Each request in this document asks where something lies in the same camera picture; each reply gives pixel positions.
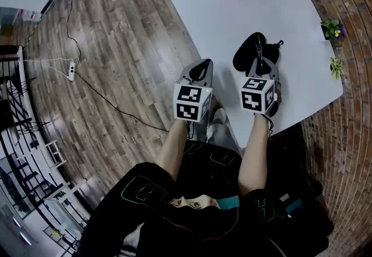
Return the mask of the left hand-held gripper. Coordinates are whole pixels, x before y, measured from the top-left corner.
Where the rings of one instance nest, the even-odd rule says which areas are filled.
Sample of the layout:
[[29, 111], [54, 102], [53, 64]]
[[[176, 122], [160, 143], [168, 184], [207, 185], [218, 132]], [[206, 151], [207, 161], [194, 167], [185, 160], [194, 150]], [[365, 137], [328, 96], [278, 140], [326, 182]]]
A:
[[176, 119], [201, 121], [209, 110], [213, 88], [213, 62], [202, 59], [183, 69], [174, 86], [173, 108]]

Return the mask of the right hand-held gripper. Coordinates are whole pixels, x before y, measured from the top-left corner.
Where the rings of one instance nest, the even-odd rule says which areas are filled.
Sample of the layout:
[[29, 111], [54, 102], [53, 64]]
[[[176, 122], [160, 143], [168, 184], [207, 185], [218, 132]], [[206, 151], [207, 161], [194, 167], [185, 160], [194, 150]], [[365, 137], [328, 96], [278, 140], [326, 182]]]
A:
[[281, 84], [277, 66], [265, 57], [253, 60], [246, 78], [241, 79], [241, 108], [273, 117], [281, 103]]

